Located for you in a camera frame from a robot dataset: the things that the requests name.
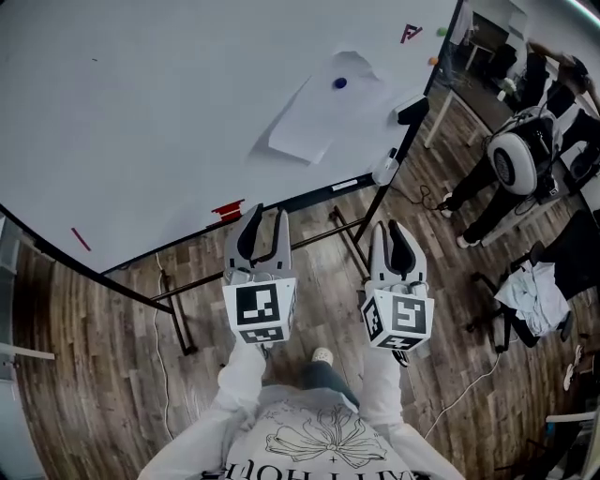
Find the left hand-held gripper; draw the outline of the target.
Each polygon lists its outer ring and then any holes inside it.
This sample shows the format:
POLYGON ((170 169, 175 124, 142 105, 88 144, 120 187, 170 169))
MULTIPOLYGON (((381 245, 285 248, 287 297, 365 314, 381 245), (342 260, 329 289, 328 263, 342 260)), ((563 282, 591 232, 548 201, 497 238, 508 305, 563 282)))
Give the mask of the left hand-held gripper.
POLYGON ((229 326, 249 345, 272 345, 290 338, 296 303, 297 277, 292 265, 288 213, 276 216, 271 258, 252 265, 263 219, 258 203, 241 216, 225 240, 222 287, 229 326))

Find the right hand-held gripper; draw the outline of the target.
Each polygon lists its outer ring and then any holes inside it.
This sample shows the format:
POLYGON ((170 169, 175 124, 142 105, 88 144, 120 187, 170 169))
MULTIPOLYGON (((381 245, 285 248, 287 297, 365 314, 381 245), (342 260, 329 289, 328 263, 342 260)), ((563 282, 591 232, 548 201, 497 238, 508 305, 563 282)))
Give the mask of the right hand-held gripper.
POLYGON ((427 258, 424 250, 401 223, 388 222, 392 241, 390 265, 405 281, 379 286, 389 274, 387 233, 379 221, 371 233, 368 269, 373 281, 365 287, 360 307, 371 347, 410 352, 427 342, 433 324, 434 299, 428 296, 427 258))

